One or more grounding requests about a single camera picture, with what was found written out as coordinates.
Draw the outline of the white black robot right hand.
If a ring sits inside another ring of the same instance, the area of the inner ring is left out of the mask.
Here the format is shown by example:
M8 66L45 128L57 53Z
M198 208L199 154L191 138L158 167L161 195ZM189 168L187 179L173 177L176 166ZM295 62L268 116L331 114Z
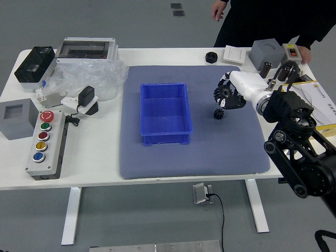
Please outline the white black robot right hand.
M230 71L222 76L214 91L214 99L225 110L242 108L250 101L262 115L275 84L275 79L265 80L258 73Z

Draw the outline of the person's left hand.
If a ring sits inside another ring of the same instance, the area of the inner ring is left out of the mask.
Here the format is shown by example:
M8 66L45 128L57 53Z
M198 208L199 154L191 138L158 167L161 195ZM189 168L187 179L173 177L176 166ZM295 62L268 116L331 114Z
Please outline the person's left hand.
M310 63L312 61L311 50L304 46L297 46L297 48L302 58L301 63L303 65Z

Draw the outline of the person's right hand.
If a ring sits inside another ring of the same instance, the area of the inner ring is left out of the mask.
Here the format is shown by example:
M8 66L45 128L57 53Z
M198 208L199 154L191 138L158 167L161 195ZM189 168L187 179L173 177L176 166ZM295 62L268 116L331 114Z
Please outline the person's right hand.
M214 21L219 22L226 17L226 9L229 6L229 0L215 0L211 8L211 17Z

